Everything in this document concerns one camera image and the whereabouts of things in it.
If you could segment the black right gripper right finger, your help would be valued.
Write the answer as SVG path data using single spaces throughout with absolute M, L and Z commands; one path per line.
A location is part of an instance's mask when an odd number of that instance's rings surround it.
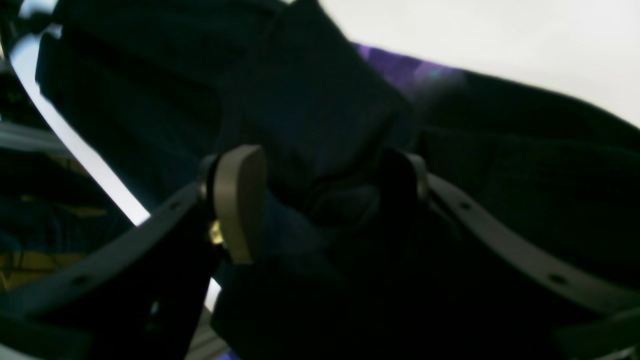
M 601 320 L 559 328 L 555 343 L 567 360 L 637 360 L 639 290 L 571 265 L 510 230 L 459 187 L 427 170 L 414 153 L 386 149 L 381 157 L 382 199 L 407 211 L 426 208 L 432 195 L 476 239 L 510 267 Z

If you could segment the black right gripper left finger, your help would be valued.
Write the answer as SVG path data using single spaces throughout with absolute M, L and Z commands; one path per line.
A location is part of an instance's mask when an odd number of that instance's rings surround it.
M 258 257 L 266 188 L 260 146 L 206 157 L 144 223 L 3 294 L 1 358 L 183 360 L 217 268 Z

